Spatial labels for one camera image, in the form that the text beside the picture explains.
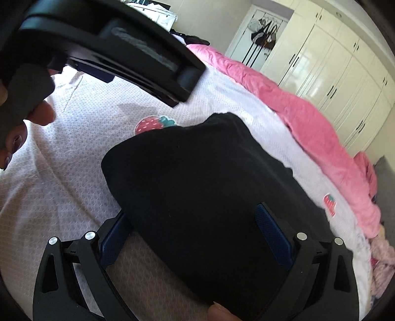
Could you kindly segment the right hand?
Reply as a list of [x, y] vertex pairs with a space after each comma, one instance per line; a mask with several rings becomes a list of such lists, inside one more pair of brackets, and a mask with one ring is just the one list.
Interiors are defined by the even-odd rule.
[[208, 308], [207, 319], [208, 321], [241, 321], [240, 318], [216, 302]]

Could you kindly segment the left hand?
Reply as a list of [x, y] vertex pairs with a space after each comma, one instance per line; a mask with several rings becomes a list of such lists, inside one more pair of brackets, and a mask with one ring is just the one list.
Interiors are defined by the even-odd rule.
[[[34, 110], [28, 115], [26, 120], [40, 126], [47, 126], [56, 119], [56, 113], [47, 101], [43, 100], [40, 102]], [[12, 128], [5, 139], [5, 147], [1, 149], [1, 169], [5, 170], [13, 155], [22, 147], [27, 139], [27, 127], [23, 121], [21, 121], [16, 127]]]

